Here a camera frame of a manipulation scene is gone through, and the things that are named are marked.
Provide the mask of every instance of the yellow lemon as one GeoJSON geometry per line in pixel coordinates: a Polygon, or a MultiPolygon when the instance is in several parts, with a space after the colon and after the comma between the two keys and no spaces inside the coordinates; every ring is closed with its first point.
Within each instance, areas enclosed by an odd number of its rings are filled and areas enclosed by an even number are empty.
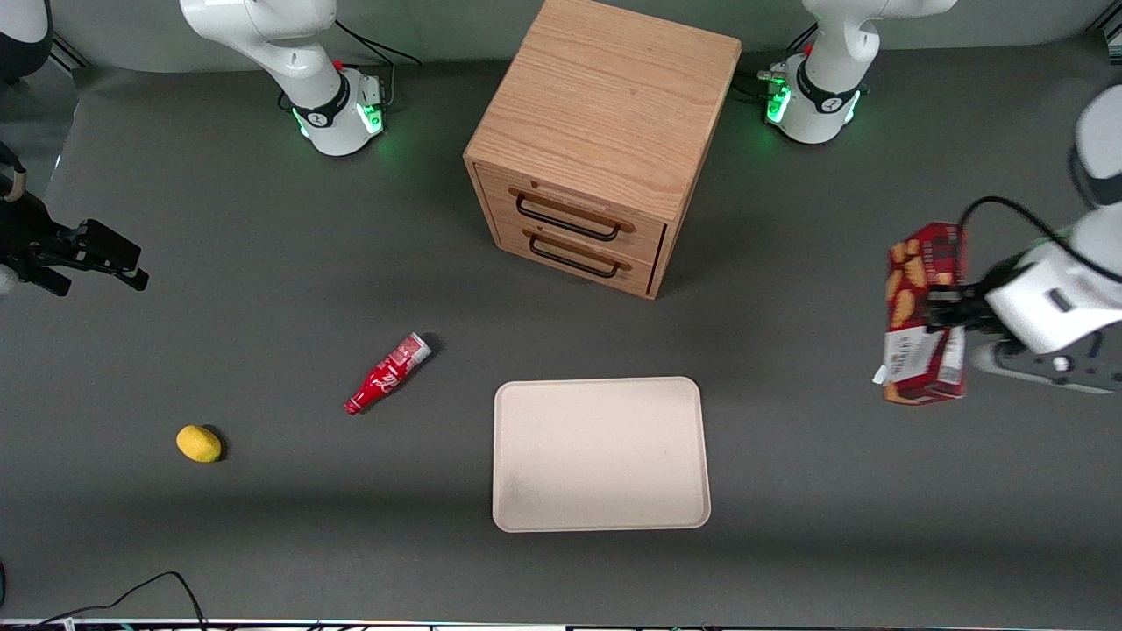
{"type": "Polygon", "coordinates": [[[211,430],[187,426],[175,437],[175,445],[183,455],[196,463],[213,463],[222,455],[222,441],[211,430]]]}

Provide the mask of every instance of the black metal handle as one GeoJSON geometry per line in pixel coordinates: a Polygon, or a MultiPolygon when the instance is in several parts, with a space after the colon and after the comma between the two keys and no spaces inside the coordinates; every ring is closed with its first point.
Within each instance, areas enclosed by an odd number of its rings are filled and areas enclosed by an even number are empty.
{"type": "Polygon", "coordinates": [[[601,278],[610,278],[610,277],[613,277],[613,276],[616,275],[616,272],[619,271],[619,265],[620,265],[619,263],[613,263],[613,265],[611,265],[611,272],[604,272],[603,269],[597,269],[596,267],[590,267],[588,265],[585,265],[583,263],[577,263],[576,260],[569,260],[568,258],[565,258],[563,256],[559,256],[557,254],[553,254],[552,252],[545,252],[544,249],[536,248],[536,247],[534,247],[534,244],[536,244],[536,243],[537,243],[537,235],[531,235],[530,236],[530,252],[536,254],[537,256],[541,256],[542,258],[549,258],[550,260],[553,260],[555,263],[560,263],[561,265],[568,265],[569,267],[572,267],[574,269],[580,269],[581,272],[583,272],[586,274],[591,274],[594,276],[599,276],[601,278]]]}
{"type": "Polygon", "coordinates": [[[613,228],[610,232],[608,232],[607,235],[605,235],[604,232],[597,232],[596,230],[589,230],[588,228],[585,228],[582,226],[577,226],[576,223],[569,223],[568,221],[562,221],[560,219],[554,219],[552,217],[542,214],[540,212],[534,212],[532,210],[526,210],[525,208],[522,207],[522,202],[524,202],[524,201],[526,201],[526,195],[523,194],[523,193],[518,193],[518,199],[516,199],[515,202],[514,202],[514,207],[518,209],[518,214],[522,214],[523,217],[528,217],[531,219],[541,221],[543,223],[549,223],[550,226],[557,226],[558,228],[563,228],[565,230],[569,230],[569,231],[572,231],[572,232],[577,232],[578,235],[580,235],[582,237],[588,237],[590,239],[596,239],[598,241],[610,241],[610,240],[615,239],[619,235],[619,229],[623,228],[623,226],[620,226],[619,223],[616,223],[616,227],[613,228]]]}

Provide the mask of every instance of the gray tabletop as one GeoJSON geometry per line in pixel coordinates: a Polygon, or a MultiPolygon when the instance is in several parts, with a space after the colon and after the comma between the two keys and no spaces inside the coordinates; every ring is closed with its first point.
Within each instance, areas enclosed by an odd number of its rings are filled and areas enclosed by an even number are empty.
{"type": "MultiPolygon", "coordinates": [[[[503,70],[402,68],[387,134],[346,158],[263,72],[81,77],[47,201],[140,244],[151,284],[0,305],[4,616],[177,569],[215,618],[1122,624],[1122,400],[975,371],[904,409],[870,383],[892,243],[987,193],[1080,214],[1074,124],[1122,76],[1101,42],[885,53],[828,146],[730,100],[655,302],[491,244],[460,153],[503,70]],[[444,349],[343,413],[413,330],[444,349]],[[701,387],[709,523],[499,531],[495,390],[646,375],[701,387]],[[183,458],[186,423],[229,460],[183,458]]],[[[982,212],[971,264],[1033,237],[982,212]]],[[[119,613],[190,607],[169,584],[119,613]]]]}

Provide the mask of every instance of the green led light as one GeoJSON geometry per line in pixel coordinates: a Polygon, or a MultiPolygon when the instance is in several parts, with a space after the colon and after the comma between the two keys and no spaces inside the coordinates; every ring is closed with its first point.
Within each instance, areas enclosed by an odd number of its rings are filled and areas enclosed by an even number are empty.
{"type": "Polygon", "coordinates": [[[304,121],[301,120],[300,115],[296,113],[296,108],[292,109],[292,116],[294,116],[296,118],[296,122],[300,124],[300,132],[303,134],[305,138],[307,138],[307,129],[304,128],[304,121]]]}
{"type": "Polygon", "coordinates": [[[856,94],[853,95],[853,102],[849,103],[849,113],[845,115],[845,121],[849,122],[853,120],[853,109],[857,107],[857,99],[861,99],[861,91],[858,90],[856,94]]]}
{"type": "Polygon", "coordinates": [[[355,103],[355,109],[358,111],[358,115],[362,117],[362,125],[366,126],[366,130],[369,131],[371,136],[381,131],[380,107],[355,103]]]}
{"type": "Polygon", "coordinates": [[[779,125],[787,111],[787,103],[790,101],[791,89],[787,86],[772,95],[771,101],[767,102],[767,120],[779,125]]]}

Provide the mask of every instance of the wooden drawer unit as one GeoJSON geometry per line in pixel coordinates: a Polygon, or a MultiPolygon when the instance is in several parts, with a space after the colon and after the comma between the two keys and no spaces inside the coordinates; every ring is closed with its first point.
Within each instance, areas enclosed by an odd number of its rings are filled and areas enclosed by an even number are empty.
{"type": "Polygon", "coordinates": [[[730,37],[545,0],[463,154],[496,245],[655,298],[739,53],[730,37]]]}

